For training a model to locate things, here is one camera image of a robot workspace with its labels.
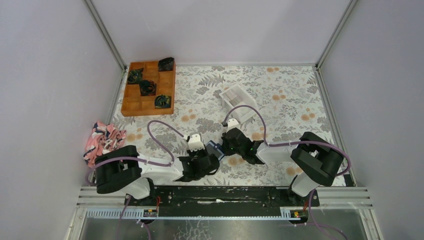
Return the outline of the blue leather card holder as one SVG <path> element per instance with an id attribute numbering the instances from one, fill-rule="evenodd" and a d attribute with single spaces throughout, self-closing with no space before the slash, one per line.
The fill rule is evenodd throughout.
<path id="1" fill-rule="evenodd" d="M 222 146 L 219 143 L 215 143 L 213 140 L 205 144 L 205 149 L 209 155 L 217 157 L 218 161 L 221 161 L 226 156 Z"/>

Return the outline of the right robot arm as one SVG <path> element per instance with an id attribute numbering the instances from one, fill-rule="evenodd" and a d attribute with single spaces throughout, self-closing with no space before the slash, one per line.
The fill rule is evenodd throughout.
<path id="1" fill-rule="evenodd" d="M 346 155 L 312 132 L 305 132 L 294 142 L 251 140 L 239 129 L 223 133 L 223 151 L 227 156 L 239 155 L 251 165 L 268 165 L 276 162 L 293 162 L 301 170 L 290 183 L 287 201 L 301 205 L 309 193 L 319 186 L 330 187 L 346 159 Z"/>

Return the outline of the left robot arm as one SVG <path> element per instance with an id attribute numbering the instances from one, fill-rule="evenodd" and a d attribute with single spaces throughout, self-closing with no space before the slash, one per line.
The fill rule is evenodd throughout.
<path id="1" fill-rule="evenodd" d="M 128 145 L 97 157 L 94 161 L 96 192 L 122 192 L 148 206 L 155 200 L 154 181 L 192 182 L 219 169 L 219 158 L 206 149 L 189 151 L 173 162 L 147 157 Z"/>

